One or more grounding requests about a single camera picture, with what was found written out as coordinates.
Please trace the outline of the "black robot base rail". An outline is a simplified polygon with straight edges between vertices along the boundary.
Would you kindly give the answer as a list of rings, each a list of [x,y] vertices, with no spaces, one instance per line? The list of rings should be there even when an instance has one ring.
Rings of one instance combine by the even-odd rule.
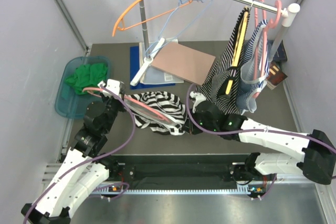
[[[261,175],[245,167],[247,154],[156,154],[109,155],[98,162],[110,171],[110,178],[124,181],[144,178],[217,177],[223,181],[271,181],[273,175]]]

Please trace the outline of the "black white striped tank top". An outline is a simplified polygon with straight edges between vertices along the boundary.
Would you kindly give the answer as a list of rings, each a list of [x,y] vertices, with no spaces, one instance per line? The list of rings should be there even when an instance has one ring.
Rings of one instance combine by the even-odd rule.
[[[138,115],[136,112],[132,112],[136,127],[139,129],[150,128],[154,133],[161,135],[183,135],[183,125],[186,122],[187,112],[185,104],[181,102],[181,99],[167,91],[155,91],[155,92],[143,92],[137,94],[131,94],[130,97],[141,101],[151,108],[157,109],[160,112],[167,114],[172,118],[172,124],[162,124],[156,121],[149,120]]]

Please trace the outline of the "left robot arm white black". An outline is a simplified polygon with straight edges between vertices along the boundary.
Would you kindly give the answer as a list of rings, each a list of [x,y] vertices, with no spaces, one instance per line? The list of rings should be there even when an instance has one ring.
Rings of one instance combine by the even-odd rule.
[[[122,94],[101,93],[101,101],[87,106],[83,126],[75,136],[59,170],[43,193],[21,210],[24,223],[70,223],[80,205],[105,180],[114,180],[119,168],[113,151],[100,151],[119,112],[131,112]]]

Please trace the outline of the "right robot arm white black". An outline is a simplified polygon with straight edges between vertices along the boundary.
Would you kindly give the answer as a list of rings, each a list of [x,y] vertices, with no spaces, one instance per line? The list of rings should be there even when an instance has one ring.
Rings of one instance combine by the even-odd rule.
[[[191,125],[225,140],[259,145],[277,151],[274,156],[250,154],[245,174],[252,180],[269,174],[301,174],[329,185],[335,179],[335,147],[325,132],[297,133],[264,125],[239,114],[224,114],[209,101],[186,103]]]

